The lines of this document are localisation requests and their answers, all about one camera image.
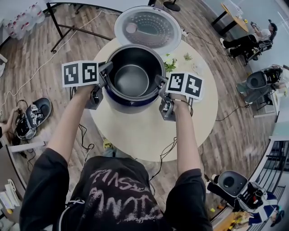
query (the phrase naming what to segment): round table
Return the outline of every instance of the round table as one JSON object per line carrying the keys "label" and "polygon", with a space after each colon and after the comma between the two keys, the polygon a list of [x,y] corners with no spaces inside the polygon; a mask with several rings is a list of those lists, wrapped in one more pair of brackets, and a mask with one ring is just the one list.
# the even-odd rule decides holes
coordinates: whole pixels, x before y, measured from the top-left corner
{"label": "round table", "polygon": [[[95,57],[95,61],[106,61],[109,55],[121,44],[115,38],[105,45]],[[191,61],[185,61],[189,53]],[[196,141],[200,146],[209,136],[217,116],[218,93],[214,77],[204,59],[189,44],[181,41],[170,55],[177,59],[178,67],[174,71],[199,72],[204,79],[204,97],[193,103],[193,122]],[[90,110],[91,116],[100,132],[118,149],[134,158],[147,161],[160,161],[163,149],[173,142],[176,136],[176,123],[164,121],[158,107],[159,97],[148,109],[137,114],[124,114],[112,109],[103,88],[103,100],[97,110]],[[163,161],[177,158],[175,147]]]}

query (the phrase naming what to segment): rice cooker lid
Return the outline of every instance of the rice cooker lid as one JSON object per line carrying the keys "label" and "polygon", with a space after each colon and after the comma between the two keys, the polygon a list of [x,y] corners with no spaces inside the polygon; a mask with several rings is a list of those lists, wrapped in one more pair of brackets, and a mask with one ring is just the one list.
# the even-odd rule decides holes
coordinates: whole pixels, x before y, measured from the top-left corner
{"label": "rice cooker lid", "polygon": [[114,24],[114,33],[122,45],[141,44],[159,55],[172,52],[182,39],[182,30],[175,18],[151,6],[124,11]]}

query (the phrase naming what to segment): wooden floor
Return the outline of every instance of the wooden floor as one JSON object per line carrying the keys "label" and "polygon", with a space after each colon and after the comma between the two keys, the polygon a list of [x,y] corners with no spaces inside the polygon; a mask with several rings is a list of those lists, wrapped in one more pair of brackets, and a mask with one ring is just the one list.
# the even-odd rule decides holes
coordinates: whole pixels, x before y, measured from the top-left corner
{"label": "wooden floor", "polygon": [[[223,52],[223,54],[225,54],[225,51],[219,43],[218,34],[210,25],[210,22],[214,19],[214,15],[210,10],[199,0],[182,0],[178,4],[182,9],[180,12],[167,11],[177,19],[187,32],[193,32],[214,44],[214,46],[207,44],[191,34],[186,38],[186,41],[202,55],[213,73],[219,94],[217,119],[220,120],[238,106],[244,106],[242,96],[238,94],[235,88],[235,83],[245,80],[247,72],[250,70],[243,67],[243,59],[237,58],[234,60],[218,53],[217,50]],[[83,7],[79,14],[74,12],[72,5],[65,4],[57,7],[55,15],[61,24],[74,24],[81,27],[93,19],[100,10],[94,7]],[[116,18],[117,15],[101,13],[97,19],[85,26],[84,29],[114,38],[113,25]],[[73,32],[70,32],[64,41],[67,41],[72,34]],[[6,70],[0,78],[1,104],[4,102],[8,91],[11,90],[15,94],[19,87],[32,77],[38,67],[52,57],[50,49],[58,38],[57,30],[51,17],[49,17],[27,33],[21,41],[10,39],[5,43],[0,50],[1,54],[8,59]],[[8,96],[1,119],[8,118],[10,110],[16,106],[20,99],[25,99],[30,104],[40,97],[48,97],[53,105],[52,114],[47,122],[39,127],[37,135],[33,139],[33,141],[48,141],[65,106],[69,102],[68,89],[62,88],[61,64],[75,60],[93,60],[107,42],[99,37],[77,32],[55,57],[40,69],[32,81],[19,91],[16,97]],[[203,153],[207,175],[219,174],[225,170],[235,170],[247,177],[250,176],[268,144],[268,136],[272,132],[275,119],[272,116],[253,119],[252,115],[253,110],[251,108],[242,108],[224,121],[215,123],[212,133],[203,143],[203,146],[199,147],[200,154]],[[102,137],[88,111],[84,112],[81,124],[88,128],[84,145],[95,144],[95,148],[90,152],[90,157],[101,155],[103,151]],[[43,148],[36,150],[36,158],[31,161],[32,163],[37,160],[42,151]],[[69,162],[70,193],[79,180],[85,154],[85,150],[81,148],[81,133],[78,130],[72,158]],[[15,155],[15,158],[25,180],[28,180],[27,160],[20,155]],[[159,163],[140,162],[145,165],[150,175],[154,174],[159,168]],[[155,197],[163,210],[165,209],[167,195],[176,180],[176,161],[163,163],[160,174],[152,180],[156,188]],[[207,195],[206,205],[209,217],[216,214],[210,212],[210,209],[216,208],[219,202],[220,198],[218,196]]]}

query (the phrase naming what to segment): water bottle pack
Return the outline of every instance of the water bottle pack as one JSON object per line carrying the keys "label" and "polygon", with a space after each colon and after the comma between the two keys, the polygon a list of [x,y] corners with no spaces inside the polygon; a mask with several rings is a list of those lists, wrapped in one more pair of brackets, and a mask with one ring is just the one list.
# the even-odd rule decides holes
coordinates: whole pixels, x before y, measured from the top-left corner
{"label": "water bottle pack", "polygon": [[4,28],[11,38],[20,40],[24,37],[26,31],[30,31],[36,23],[42,23],[45,15],[40,6],[35,3],[29,7],[24,13],[20,13],[15,20],[4,19]]}

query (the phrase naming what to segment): black pants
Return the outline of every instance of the black pants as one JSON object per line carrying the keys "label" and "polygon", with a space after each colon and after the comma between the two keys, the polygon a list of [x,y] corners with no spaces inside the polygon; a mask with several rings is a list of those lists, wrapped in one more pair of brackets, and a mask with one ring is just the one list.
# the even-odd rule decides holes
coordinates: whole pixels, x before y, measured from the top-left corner
{"label": "black pants", "polygon": [[249,34],[230,42],[224,41],[223,45],[227,49],[237,46],[237,48],[230,50],[230,54],[235,58],[238,55],[242,54],[244,51],[251,50],[252,48],[254,48],[257,45],[257,40],[254,35]]}
{"label": "black pants", "polygon": [[224,190],[222,190],[218,185],[216,185],[218,183],[218,178],[219,178],[219,175],[214,178],[213,183],[210,182],[208,184],[207,189],[209,191],[211,191],[212,193],[220,196],[225,201],[227,201],[229,203],[229,205],[231,205],[234,208],[234,210],[233,210],[234,212],[240,211],[241,208],[240,208],[240,205],[239,205],[237,198],[230,196],[228,193],[226,193]]}

